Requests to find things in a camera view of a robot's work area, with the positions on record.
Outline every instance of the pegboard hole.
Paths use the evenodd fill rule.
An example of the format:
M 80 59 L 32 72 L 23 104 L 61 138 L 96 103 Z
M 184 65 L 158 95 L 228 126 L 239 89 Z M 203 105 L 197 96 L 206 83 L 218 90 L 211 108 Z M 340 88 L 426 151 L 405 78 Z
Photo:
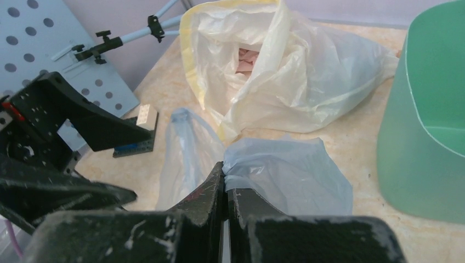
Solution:
M 34 62 L 34 60 L 36 59 L 32 54 L 30 53 L 27 53 L 27 54 L 24 54 L 23 56 L 24 60 L 26 60 L 27 62 Z
M 32 26 L 26 27 L 25 31 L 26 31 L 26 34 L 28 34 L 29 36 L 32 36 L 32 37 L 37 34 L 36 29 L 33 28 Z
M 89 95 L 90 90 L 89 89 L 82 89 L 81 93 L 82 93 L 82 95 L 87 96 L 87 95 Z
M 15 38 L 14 36 L 8 36 L 7 37 L 7 43 L 10 45 L 17 45 L 18 44 L 18 39 Z
M 46 27 L 52 27 L 52 26 L 54 25 L 53 20 L 50 19 L 50 18 L 45 18 L 45 19 L 44 19 L 44 25 L 45 25 Z
M 25 87 L 27 86 L 29 83 L 31 83 L 31 81 L 29 79 L 25 79 L 22 81 L 22 86 Z
M 27 5 L 32 9 L 37 9 L 39 7 L 39 3 L 36 0 L 27 0 Z
M 16 71 L 16 66 L 12 63 L 6 63 L 5 64 L 5 70 L 8 72 L 15 72 Z
M 19 10 L 17 10 L 14 7 L 8 8 L 8 14 L 11 15 L 14 18 L 17 18 L 19 16 Z

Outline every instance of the green plastic bin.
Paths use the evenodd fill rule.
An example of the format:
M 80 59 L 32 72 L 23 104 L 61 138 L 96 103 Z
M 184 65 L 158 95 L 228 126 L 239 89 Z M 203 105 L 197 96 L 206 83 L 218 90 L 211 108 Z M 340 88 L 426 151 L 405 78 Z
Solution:
M 396 209 L 465 223 L 465 1 L 412 22 L 378 136 L 381 193 Z

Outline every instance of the translucent plastic bag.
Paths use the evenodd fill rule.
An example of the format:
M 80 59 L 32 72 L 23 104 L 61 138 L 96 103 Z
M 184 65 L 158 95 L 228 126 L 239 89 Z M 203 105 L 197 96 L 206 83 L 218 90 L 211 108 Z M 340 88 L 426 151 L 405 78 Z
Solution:
M 224 154 L 225 190 L 252 188 L 288 215 L 350 215 L 352 185 L 321 139 L 244 138 Z
M 321 26 L 280 0 L 216 1 L 188 10 L 180 39 L 187 80 L 230 141 L 245 128 L 307 133 L 392 77 L 398 58 L 376 42 Z M 259 52 L 250 77 L 239 49 Z
M 187 108 L 174 110 L 166 128 L 156 210 L 171 208 L 201 185 L 223 153 L 222 142 L 207 122 Z

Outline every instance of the table surface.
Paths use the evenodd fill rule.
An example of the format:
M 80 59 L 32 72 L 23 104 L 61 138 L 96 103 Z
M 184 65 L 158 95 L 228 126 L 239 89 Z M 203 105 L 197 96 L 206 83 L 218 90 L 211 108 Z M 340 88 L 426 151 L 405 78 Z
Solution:
M 354 32 L 389 48 L 402 48 L 406 31 L 390 28 L 328 25 Z M 293 134 L 295 139 L 320 137 L 354 192 L 354 215 L 383 219 L 396 233 L 410 263 L 464 262 L 465 225 L 450 224 L 410 216 L 395 210 L 381 196 L 376 172 L 376 140 L 392 79 L 384 82 L 351 112 L 327 127 L 308 134 Z M 129 210 L 153 210 L 158 200 L 159 178 L 165 160 L 165 129 L 171 112 L 188 107 L 213 128 L 213 119 L 202 111 L 184 74 L 177 39 L 147 74 L 135 91 L 141 104 L 151 104 L 160 113 L 155 148 L 151 153 L 112 157 L 112 150 L 88 152 L 76 169 L 85 177 L 134 190 L 138 200 Z M 126 117 L 136 116 L 135 108 Z M 285 133 L 276 130 L 245 130 L 242 136 L 277 139 Z

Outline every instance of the light blue plastic bag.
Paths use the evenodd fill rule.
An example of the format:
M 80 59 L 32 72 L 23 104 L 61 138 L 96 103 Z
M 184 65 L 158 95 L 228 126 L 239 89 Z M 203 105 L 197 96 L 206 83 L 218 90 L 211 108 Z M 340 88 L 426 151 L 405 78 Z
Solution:
M 252 188 L 288 215 L 350 215 L 352 185 L 319 138 L 243 138 L 224 154 L 226 191 Z
M 224 145 L 213 129 L 187 108 L 173 111 L 165 136 L 156 210 L 171 208 L 201 185 L 224 153 Z

